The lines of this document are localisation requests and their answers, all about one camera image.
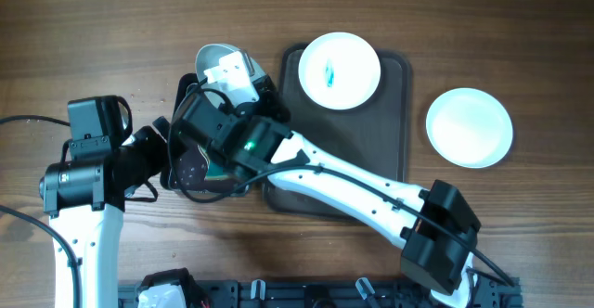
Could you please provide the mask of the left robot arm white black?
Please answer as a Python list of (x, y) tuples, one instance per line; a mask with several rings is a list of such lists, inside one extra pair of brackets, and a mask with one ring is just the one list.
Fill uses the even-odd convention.
[(118, 250), (125, 203), (165, 166), (166, 143), (144, 126), (123, 144), (87, 159), (54, 163), (40, 180), (40, 195), (54, 239), (55, 305), (116, 307)]

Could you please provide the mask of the white plate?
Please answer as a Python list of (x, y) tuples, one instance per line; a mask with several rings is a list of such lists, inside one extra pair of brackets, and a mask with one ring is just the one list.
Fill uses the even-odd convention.
[(503, 160), (514, 135), (504, 106), (474, 88), (456, 88), (437, 97), (427, 111), (425, 128), (440, 156), (470, 169), (490, 167)]
[(256, 82), (266, 76), (245, 50), (229, 44), (202, 47), (196, 56), (195, 69), (200, 82), (239, 103), (257, 101)]
[(303, 51), (298, 79), (305, 94), (325, 109), (354, 109), (368, 101), (381, 79), (375, 49), (349, 32), (317, 37)]

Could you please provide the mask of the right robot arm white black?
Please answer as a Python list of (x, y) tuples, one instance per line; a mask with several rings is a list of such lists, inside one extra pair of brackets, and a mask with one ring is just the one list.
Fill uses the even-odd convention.
[(455, 186), (397, 182), (325, 152), (280, 122), (263, 101), (267, 74), (235, 46), (203, 47), (196, 72), (224, 96), (211, 116), (225, 121), (203, 144), (212, 162), (244, 182), (264, 178), (353, 216), (401, 250), (402, 272), (438, 302), (470, 302), (481, 223)]

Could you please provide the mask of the green yellow sponge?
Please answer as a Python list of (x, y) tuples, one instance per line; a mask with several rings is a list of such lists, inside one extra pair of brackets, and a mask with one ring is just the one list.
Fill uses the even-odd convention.
[(230, 178), (221, 166), (213, 163), (210, 159), (205, 160), (204, 172), (205, 180), (226, 180)]

